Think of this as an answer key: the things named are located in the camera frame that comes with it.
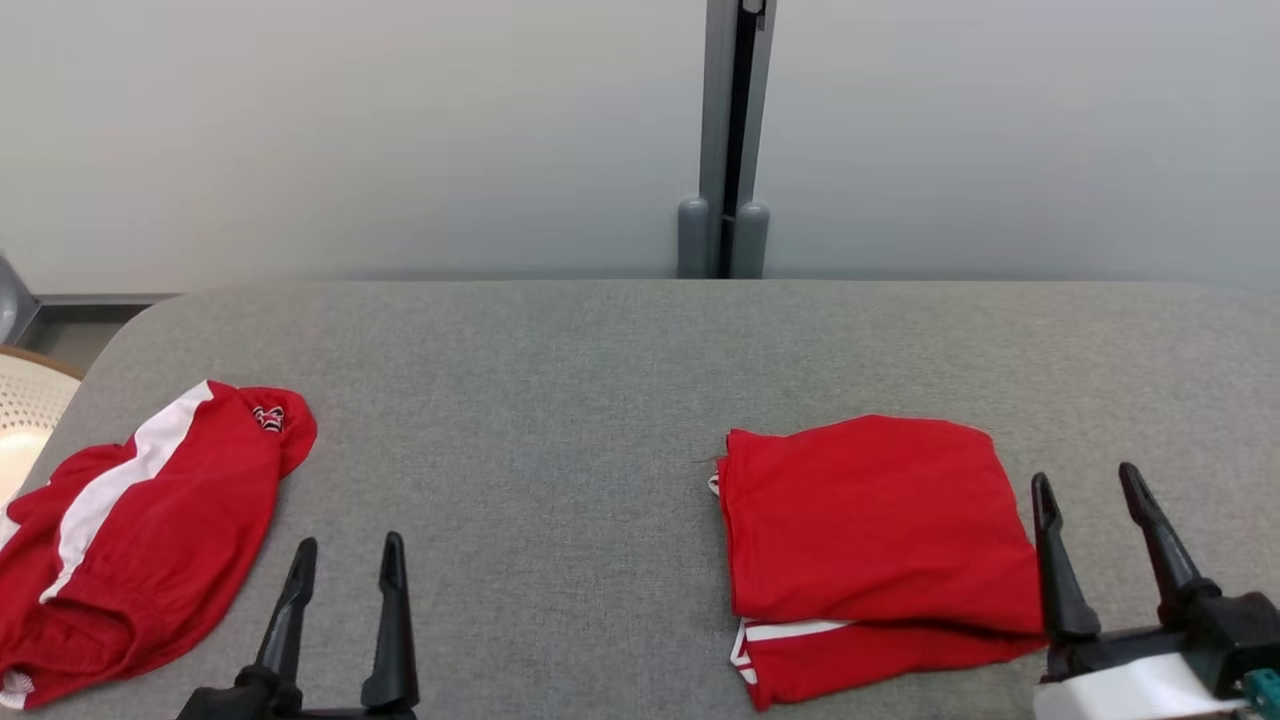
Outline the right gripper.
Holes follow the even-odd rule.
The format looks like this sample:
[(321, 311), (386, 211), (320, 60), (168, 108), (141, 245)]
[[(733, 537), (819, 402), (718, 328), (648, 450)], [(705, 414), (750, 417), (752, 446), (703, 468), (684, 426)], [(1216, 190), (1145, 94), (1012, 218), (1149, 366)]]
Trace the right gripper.
[(1036, 720), (1247, 720), (1238, 691), (1217, 697), (1180, 652), (1192, 607), (1222, 594), (1197, 568), (1137, 465), (1117, 469), (1130, 519), (1140, 528), (1158, 589), (1161, 626), (1101, 633), (1062, 539), (1048, 477), (1030, 482), (1043, 626), (1051, 639), (1036, 687)]

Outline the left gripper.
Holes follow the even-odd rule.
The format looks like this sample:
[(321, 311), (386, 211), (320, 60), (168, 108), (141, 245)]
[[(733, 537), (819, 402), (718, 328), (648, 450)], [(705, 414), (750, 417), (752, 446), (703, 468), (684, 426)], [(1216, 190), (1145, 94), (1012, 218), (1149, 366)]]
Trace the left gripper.
[(236, 687), (198, 688), (175, 720), (419, 720), (419, 671), (410, 605), (404, 542), (387, 534), (378, 587), (381, 610), (370, 676), (361, 708), (302, 708), (297, 683), (305, 611), (314, 596), (317, 542), (302, 539), (276, 600), (255, 661)]

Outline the red Bulls basketball shorts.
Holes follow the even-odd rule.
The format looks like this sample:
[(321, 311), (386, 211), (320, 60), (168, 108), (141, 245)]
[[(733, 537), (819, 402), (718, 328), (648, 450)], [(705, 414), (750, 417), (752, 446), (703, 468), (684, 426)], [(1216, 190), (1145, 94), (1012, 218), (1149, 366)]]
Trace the red Bulls basketball shorts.
[(204, 380), (0, 509), (0, 707), (161, 667), (224, 619), (308, 456), (305, 398)]

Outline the red shirt with white trim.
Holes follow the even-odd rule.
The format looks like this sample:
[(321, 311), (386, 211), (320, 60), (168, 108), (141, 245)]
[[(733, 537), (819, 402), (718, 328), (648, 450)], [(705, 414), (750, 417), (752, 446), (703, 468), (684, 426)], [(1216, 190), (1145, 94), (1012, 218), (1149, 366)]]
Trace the red shirt with white trim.
[(708, 484), (730, 661), (759, 711), (1047, 646), (1036, 548), (983, 430), (883, 415), (736, 428)]

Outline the grey fabric sofa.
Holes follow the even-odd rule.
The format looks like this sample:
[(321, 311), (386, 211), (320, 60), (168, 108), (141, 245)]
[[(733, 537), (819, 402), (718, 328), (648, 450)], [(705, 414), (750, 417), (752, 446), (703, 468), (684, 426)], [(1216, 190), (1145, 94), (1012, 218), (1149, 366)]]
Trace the grey fabric sofa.
[(155, 673), (3, 720), (169, 720), (251, 662), (317, 538), (300, 680), (357, 702), (404, 537), (425, 720), (1030, 720), (1041, 653), (754, 712), (708, 488), (735, 427), (865, 414), (993, 439), (1052, 482), (1107, 628), (1158, 592), (1117, 465), (1201, 571), (1280, 603), (1280, 295), (1193, 284), (297, 282), (169, 299), (100, 354), (28, 487), (201, 379), (293, 389), (317, 442), (225, 620)]

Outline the white perforated laundry basket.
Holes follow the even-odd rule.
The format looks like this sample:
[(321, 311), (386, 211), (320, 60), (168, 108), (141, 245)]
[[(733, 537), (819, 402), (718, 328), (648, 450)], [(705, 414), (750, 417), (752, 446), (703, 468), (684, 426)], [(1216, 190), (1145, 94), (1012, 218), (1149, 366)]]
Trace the white perforated laundry basket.
[(0, 506), (18, 496), (84, 373), (0, 345)]

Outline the grey partition corner post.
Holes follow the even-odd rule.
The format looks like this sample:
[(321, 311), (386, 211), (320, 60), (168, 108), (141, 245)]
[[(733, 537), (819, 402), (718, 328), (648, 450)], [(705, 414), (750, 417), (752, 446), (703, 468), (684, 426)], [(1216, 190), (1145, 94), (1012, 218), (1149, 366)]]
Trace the grey partition corner post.
[(17, 269), (0, 252), (0, 345), (17, 345), (40, 310)]

